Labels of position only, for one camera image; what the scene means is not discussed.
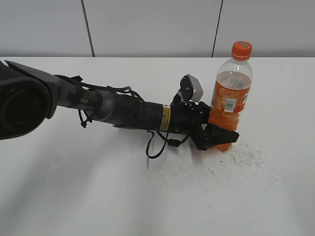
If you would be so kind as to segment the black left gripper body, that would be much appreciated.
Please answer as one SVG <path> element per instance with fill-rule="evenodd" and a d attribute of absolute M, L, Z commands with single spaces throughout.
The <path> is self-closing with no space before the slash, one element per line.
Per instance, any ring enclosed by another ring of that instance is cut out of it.
<path fill-rule="evenodd" d="M 171 118 L 169 132 L 185 135 L 184 139 L 170 139 L 169 145 L 179 147 L 181 144 L 192 139 L 198 150 L 207 150 L 209 147 L 209 136 L 204 133 L 202 125 L 208 123 L 210 106 L 200 101 L 199 103 L 184 103 L 181 97 L 176 94 L 170 105 Z"/>

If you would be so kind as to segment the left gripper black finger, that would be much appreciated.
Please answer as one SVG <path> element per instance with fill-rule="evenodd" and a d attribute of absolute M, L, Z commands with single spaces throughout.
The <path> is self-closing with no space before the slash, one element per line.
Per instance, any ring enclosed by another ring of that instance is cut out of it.
<path fill-rule="evenodd" d="M 214 124 L 207 124 L 204 134 L 206 136 L 206 148 L 218 148 L 228 150 L 232 143 L 239 138 L 239 133 L 220 128 Z"/>

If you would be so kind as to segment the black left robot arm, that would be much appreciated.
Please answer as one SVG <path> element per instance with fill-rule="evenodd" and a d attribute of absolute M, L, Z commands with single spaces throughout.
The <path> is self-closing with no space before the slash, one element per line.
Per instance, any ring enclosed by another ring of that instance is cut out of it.
<path fill-rule="evenodd" d="M 13 61 L 0 64 L 0 137 L 24 136 L 50 119 L 58 106 L 76 109 L 82 127 L 89 122 L 158 134 L 178 147 L 170 133 L 192 139 L 198 150 L 234 143 L 239 134 L 209 122 L 211 108 L 202 102 L 199 81 L 185 75 L 170 105 L 145 101 L 130 87 L 85 84 L 82 78 L 52 75 Z"/>

